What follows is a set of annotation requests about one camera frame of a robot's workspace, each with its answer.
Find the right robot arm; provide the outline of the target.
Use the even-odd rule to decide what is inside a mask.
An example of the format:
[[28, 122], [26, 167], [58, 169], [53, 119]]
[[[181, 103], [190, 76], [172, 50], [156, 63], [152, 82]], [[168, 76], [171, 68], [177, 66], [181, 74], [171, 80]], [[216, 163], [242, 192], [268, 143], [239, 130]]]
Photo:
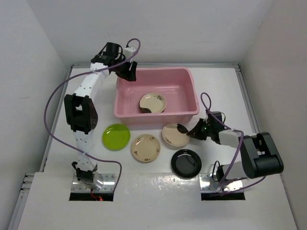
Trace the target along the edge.
[[243, 131], [226, 126], [221, 112], [206, 112], [195, 127], [187, 132], [191, 138], [206, 140], [235, 148], [229, 164], [219, 164], [212, 173], [218, 189], [244, 179], [265, 178], [284, 171], [284, 163], [273, 138], [268, 132], [245, 135]]

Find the cream plate black brushstroke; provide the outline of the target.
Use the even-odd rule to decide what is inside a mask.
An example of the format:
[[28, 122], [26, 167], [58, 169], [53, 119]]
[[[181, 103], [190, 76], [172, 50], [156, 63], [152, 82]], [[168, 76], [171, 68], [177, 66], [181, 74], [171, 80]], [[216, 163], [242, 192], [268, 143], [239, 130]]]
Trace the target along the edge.
[[174, 147], [183, 147], [190, 141], [188, 130], [181, 124], [169, 123], [162, 129], [162, 137], [165, 142]]

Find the lime green plate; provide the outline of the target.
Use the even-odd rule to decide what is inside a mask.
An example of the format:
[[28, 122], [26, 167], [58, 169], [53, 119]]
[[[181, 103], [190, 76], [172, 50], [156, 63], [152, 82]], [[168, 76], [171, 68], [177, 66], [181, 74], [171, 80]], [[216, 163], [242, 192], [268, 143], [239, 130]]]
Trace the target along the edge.
[[130, 130], [124, 124], [112, 124], [102, 134], [102, 143], [112, 151], [118, 151], [126, 147], [130, 141]]

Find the blue patterned plate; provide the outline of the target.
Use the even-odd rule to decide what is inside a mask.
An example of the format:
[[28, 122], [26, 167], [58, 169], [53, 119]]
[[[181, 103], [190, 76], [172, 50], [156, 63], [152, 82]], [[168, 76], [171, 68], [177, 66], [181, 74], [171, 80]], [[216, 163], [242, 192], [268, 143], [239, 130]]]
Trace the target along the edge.
[[140, 110], [142, 113], [149, 113], [149, 114], [154, 114], [154, 113], [163, 113], [166, 109], [164, 106], [139, 106]]

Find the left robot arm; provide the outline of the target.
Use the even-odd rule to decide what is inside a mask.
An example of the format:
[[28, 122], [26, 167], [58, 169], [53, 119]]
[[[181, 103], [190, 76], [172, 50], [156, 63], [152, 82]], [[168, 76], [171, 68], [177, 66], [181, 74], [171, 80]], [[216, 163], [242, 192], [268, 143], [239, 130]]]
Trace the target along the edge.
[[94, 129], [98, 124], [98, 113], [94, 98], [103, 81], [113, 72], [126, 81], [136, 81], [137, 62], [133, 61], [138, 49], [126, 45], [108, 42], [103, 49], [91, 59], [89, 73], [81, 85], [72, 94], [64, 97], [67, 124], [73, 131], [77, 161], [72, 163], [77, 179], [91, 189], [102, 186], [97, 162], [90, 158], [94, 148]]

